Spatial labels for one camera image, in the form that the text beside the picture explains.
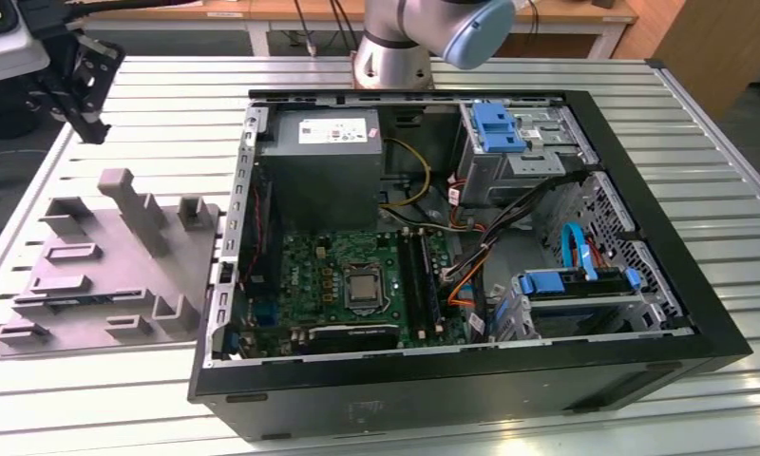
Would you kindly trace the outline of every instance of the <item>green circuit board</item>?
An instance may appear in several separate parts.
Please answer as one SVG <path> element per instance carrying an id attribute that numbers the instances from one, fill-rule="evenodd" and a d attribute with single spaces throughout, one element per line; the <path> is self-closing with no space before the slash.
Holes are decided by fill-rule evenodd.
<path id="1" fill-rule="evenodd" d="M 400 327 L 400 348 L 465 343 L 461 317 L 443 322 L 443 334 L 420 340 L 409 335 L 405 297 L 397 264 L 397 233 L 329 233 L 287 235 L 283 246 L 281 293 L 277 302 L 277 327 L 316 325 L 393 324 Z M 428 237 L 436 270 L 448 265 L 448 250 L 441 233 Z M 377 271 L 383 307 L 369 313 L 347 306 L 345 285 L 355 268 Z M 280 356 L 280 332 L 260 333 L 260 350 Z"/>

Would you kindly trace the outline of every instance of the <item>slatted aluminum surface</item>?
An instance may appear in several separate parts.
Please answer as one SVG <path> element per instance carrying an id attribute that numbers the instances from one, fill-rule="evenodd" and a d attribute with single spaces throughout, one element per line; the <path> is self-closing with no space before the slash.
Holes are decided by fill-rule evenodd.
<path id="1" fill-rule="evenodd" d="M 760 453 L 760 184 L 748 164 L 675 81 L 643 62 L 497 60 L 472 72 L 433 69 L 439 88 L 591 91 L 754 355 L 615 412 L 259 446 L 186 402 L 190 343 L 0 360 L 0 454 Z M 49 198 L 80 195 L 105 207 L 96 178 L 125 166 L 160 205 L 197 194 L 228 207 L 248 90 L 348 88 L 349 81 L 341 58 L 130 58 L 106 102 L 108 142 L 80 144 L 65 129 L 0 237 L 0 323 L 49 233 L 36 221 Z"/>

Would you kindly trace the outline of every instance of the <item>workbench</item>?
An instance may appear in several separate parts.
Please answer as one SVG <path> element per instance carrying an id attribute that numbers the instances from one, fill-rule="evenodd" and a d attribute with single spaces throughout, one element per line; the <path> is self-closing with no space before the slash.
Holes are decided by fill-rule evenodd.
<path id="1" fill-rule="evenodd" d="M 319 454 L 417 455 L 760 451 L 760 178 L 738 150 L 668 72 L 644 62 L 493 60 L 463 72 L 435 61 L 433 75 L 443 89 L 592 93 L 754 355 L 613 412 L 259 446 L 186 401 L 192 343 L 0 359 L 0 454 L 313 447 Z M 108 142 L 81 144 L 64 129 L 0 236 L 0 324 L 49 234 L 37 219 L 50 198 L 78 195 L 90 208 L 106 207 L 97 177 L 104 168 L 128 167 L 136 188 L 154 193 L 160 205 L 190 193 L 228 207 L 248 90 L 349 85 L 345 58 L 130 58 L 105 105 Z"/>
<path id="2" fill-rule="evenodd" d="M 363 30 L 364 0 L 341 0 L 356 30 Z M 339 29 L 328 0 L 300 0 L 308 30 Z M 608 59 L 624 33 L 636 21 L 636 13 L 619 0 L 612 9 L 576 0 L 541 0 L 540 34 L 595 35 L 588 58 Z M 512 33 L 528 33 L 532 9 L 520 9 Z M 237 30 L 248 33 L 253 55 L 269 55 L 269 31 L 301 31 L 301 21 L 292 0 L 206 0 L 201 7 L 109 11 L 96 14 L 88 29 L 109 30 Z"/>

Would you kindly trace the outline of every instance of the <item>cpu socket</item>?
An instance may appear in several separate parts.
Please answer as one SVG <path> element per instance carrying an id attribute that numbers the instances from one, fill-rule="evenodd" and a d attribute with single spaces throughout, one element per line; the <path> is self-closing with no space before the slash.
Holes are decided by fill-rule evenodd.
<path id="1" fill-rule="evenodd" d="M 376 263 L 351 263 L 343 271 L 344 306 L 356 315 L 376 313 L 387 304 L 383 271 Z"/>

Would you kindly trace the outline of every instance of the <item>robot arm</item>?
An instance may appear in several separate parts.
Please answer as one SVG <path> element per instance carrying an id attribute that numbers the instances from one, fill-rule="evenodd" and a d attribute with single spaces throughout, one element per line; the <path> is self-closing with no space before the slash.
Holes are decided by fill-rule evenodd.
<path id="1" fill-rule="evenodd" d="M 192 0 L 0 0 L 0 81 L 17 78 L 28 106 L 69 122 L 85 143 L 104 142 L 104 101 L 124 49 L 86 37 L 78 19 L 106 10 Z M 512 23 L 512 0 L 367 0 L 365 37 L 355 58 L 363 88 L 427 88 L 428 52 L 469 69 L 493 55 Z"/>
<path id="2" fill-rule="evenodd" d="M 367 0 L 356 85 L 429 87 L 429 53 L 460 69 L 479 67 L 500 48 L 515 17 L 512 0 Z"/>

